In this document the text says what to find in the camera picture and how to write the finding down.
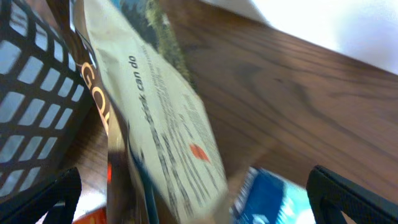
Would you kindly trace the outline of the brown Nescafe Gold pouch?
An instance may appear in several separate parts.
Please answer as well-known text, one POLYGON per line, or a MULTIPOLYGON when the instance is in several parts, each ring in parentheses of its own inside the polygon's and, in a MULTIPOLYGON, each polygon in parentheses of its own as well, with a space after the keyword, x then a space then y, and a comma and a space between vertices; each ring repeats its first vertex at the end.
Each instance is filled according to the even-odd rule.
POLYGON ((108 136, 108 223, 229 223, 205 106, 156 0, 49 1, 108 136))

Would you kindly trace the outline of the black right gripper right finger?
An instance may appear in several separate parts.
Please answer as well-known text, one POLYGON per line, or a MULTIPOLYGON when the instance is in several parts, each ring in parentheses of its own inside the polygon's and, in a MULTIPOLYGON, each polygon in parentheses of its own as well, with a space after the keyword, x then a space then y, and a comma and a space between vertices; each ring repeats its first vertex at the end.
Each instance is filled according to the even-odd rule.
POLYGON ((315 166, 307 180, 307 195, 316 223, 397 224, 397 205, 323 167, 315 166))

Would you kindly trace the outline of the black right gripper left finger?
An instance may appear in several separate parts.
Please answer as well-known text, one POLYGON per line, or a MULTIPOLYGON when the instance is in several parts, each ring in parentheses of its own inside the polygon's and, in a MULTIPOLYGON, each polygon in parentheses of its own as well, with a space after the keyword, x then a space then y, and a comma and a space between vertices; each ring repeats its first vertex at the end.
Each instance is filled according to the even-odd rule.
POLYGON ((2 202, 1 223, 71 224, 80 195, 78 169, 63 170, 2 202))

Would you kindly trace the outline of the orange medicine box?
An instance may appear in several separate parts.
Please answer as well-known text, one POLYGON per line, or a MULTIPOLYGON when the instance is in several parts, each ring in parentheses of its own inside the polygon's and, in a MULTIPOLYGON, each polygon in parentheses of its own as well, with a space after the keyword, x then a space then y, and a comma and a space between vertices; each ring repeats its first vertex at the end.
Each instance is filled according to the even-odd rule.
POLYGON ((99 208, 73 222, 73 224, 107 224, 106 209, 99 208))

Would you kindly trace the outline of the blue Kleenex tissue pack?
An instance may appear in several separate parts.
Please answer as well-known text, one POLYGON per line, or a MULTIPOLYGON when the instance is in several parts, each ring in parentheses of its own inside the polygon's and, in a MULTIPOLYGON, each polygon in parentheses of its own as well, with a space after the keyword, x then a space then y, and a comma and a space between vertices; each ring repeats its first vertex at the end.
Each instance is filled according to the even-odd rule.
POLYGON ((230 208, 234 224, 315 224, 307 191, 265 169, 250 167, 230 208))

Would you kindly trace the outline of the grey plastic basket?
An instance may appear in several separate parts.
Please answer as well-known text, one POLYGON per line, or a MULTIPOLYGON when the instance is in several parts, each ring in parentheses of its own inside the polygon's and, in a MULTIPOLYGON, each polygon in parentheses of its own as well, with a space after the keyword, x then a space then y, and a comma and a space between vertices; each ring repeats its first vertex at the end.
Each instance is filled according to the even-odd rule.
POLYGON ((92 106, 61 35, 1 1, 1 200, 54 173, 92 106))

